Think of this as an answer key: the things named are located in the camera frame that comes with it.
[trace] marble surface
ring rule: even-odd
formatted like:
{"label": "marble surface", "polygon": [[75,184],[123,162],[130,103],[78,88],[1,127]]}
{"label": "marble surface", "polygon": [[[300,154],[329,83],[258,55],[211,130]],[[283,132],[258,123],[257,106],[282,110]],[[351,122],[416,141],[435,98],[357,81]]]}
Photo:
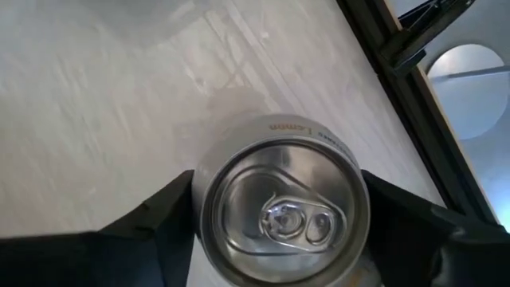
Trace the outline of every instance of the marble surface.
{"label": "marble surface", "polygon": [[[4,0],[0,38],[0,237],[100,229],[275,112],[441,202],[334,0]],[[188,285],[225,285],[198,245]]]}

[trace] can rim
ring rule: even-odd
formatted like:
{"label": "can rim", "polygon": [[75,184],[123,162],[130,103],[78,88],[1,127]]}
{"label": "can rim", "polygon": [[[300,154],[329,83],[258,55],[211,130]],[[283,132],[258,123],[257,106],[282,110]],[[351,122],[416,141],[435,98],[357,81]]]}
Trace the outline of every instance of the can rim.
{"label": "can rim", "polygon": [[[306,282],[307,280],[309,280],[312,277],[318,277],[322,273],[327,272],[329,270],[329,268],[333,266],[333,263],[340,259],[339,256],[337,256],[328,267],[322,269],[321,271],[319,271],[318,273],[315,273],[314,275],[312,275],[310,277],[301,279],[300,281],[272,283],[272,282],[261,281],[256,278],[250,277],[249,275],[244,274],[243,272],[238,270],[229,260],[227,260],[225,258],[224,254],[220,251],[220,248],[218,247],[218,244],[216,243],[214,237],[212,237],[211,238],[212,240],[209,240],[208,242],[204,240],[204,233],[205,233],[204,229],[205,229],[205,227],[207,227],[205,223],[210,222],[211,217],[213,217],[213,212],[212,212],[211,206],[213,205],[213,201],[214,201],[213,199],[216,197],[216,194],[218,192],[217,187],[218,187],[218,184],[221,182],[221,180],[219,180],[219,179],[222,177],[222,175],[227,173],[230,170],[230,168],[238,160],[245,158],[251,152],[258,150],[260,148],[263,148],[263,147],[269,147],[269,146],[280,145],[280,144],[295,144],[295,145],[298,145],[301,147],[311,148],[315,151],[320,152],[324,156],[327,156],[327,158],[330,159],[331,161],[333,161],[335,164],[342,164],[343,167],[348,167],[348,170],[353,175],[356,175],[356,178],[357,178],[356,182],[360,183],[361,188],[355,187],[355,189],[357,191],[359,191],[359,189],[363,190],[363,193],[364,193],[363,199],[365,199],[366,204],[367,204],[367,208],[366,208],[367,227],[366,227],[365,231],[363,232],[363,238],[361,241],[363,244],[361,245],[362,247],[359,248],[358,250],[356,250],[356,252],[353,254],[354,259],[348,265],[346,265],[343,272],[334,280],[326,283],[327,285],[335,284],[336,282],[341,281],[345,276],[347,276],[352,271],[352,269],[354,268],[355,264],[357,263],[357,261],[359,260],[359,257],[361,256],[361,254],[363,252],[364,246],[366,245],[367,238],[368,238],[368,232],[370,229],[370,223],[371,223],[370,197],[368,194],[367,185],[365,184],[365,182],[363,181],[363,177],[361,176],[361,171],[359,169],[359,166],[357,165],[357,162],[355,161],[355,159],[352,159],[353,157],[352,157],[352,153],[350,152],[350,150],[347,149],[347,152],[349,152],[350,154],[345,155],[342,152],[338,152],[338,150],[335,149],[334,147],[332,147],[330,144],[325,143],[324,141],[315,139],[313,137],[309,137],[309,136],[292,135],[291,139],[289,139],[289,135],[266,137],[265,139],[258,140],[256,143],[252,143],[246,147],[243,147],[239,151],[233,153],[222,164],[222,168],[219,169],[218,171],[216,171],[216,173],[211,177],[211,179],[207,185],[207,188],[206,188],[206,190],[209,192],[207,192],[206,196],[204,196],[202,199],[202,209],[200,210],[198,231],[199,231],[199,235],[200,235],[199,239],[201,240],[202,244],[204,245],[204,252],[205,252],[208,260],[211,262],[211,265],[220,274],[220,276],[222,276],[225,280],[227,280],[228,282],[230,282],[232,284],[242,283],[243,286],[260,286],[260,285],[278,285],[278,286],[292,285],[292,286],[295,286],[296,284],[300,284],[300,283],[303,284],[303,286],[306,286],[309,284]],[[322,149],[326,149],[329,153],[335,154],[338,158],[337,159],[332,158],[329,153],[327,153],[324,150],[319,149],[317,146],[319,146]],[[353,184],[354,181],[355,181],[354,179],[350,180],[350,184],[353,186],[355,186],[355,184]],[[210,224],[210,226],[207,228],[208,233],[213,233],[211,225],[212,224]],[[216,258],[214,260],[212,258],[211,253],[214,253],[214,255],[216,255]],[[226,270],[220,269],[220,267],[218,266],[218,263],[219,263],[218,261],[220,261],[224,266],[226,266],[228,268]]]}

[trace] aluminum can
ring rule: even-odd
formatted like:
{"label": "aluminum can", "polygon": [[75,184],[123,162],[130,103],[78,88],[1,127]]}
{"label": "aluminum can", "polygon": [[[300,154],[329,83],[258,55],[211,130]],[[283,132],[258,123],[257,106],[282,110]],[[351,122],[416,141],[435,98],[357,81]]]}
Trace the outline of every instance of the aluminum can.
{"label": "aluminum can", "polygon": [[261,116],[233,128],[193,179],[197,234],[238,286],[327,286],[367,240],[370,204],[358,164],[323,125]]}

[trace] black holder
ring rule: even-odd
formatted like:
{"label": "black holder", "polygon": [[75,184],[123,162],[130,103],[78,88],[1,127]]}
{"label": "black holder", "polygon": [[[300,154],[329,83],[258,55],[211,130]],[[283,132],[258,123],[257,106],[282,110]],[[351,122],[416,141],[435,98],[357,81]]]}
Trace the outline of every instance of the black holder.
{"label": "black holder", "polygon": [[[186,286],[193,171],[97,232],[0,241],[2,286]],[[508,286],[502,228],[421,199],[368,171],[368,247],[386,287]]]}

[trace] wall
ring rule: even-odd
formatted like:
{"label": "wall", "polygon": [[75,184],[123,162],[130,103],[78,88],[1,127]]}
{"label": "wall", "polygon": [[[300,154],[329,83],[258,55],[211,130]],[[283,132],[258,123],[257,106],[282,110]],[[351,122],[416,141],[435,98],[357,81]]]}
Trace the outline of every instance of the wall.
{"label": "wall", "polygon": [[[392,0],[397,15],[405,13],[424,1]],[[450,27],[426,48],[422,68],[427,71],[447,50],[464,44],[480,44],[498,53],[510,65],[510,37],[508,36],[508,0],[476,0]],[[461,141],[469,155],[482,187],[498,214],[499,220],[510,228],[510,108],[498,123],[484,135]]]}

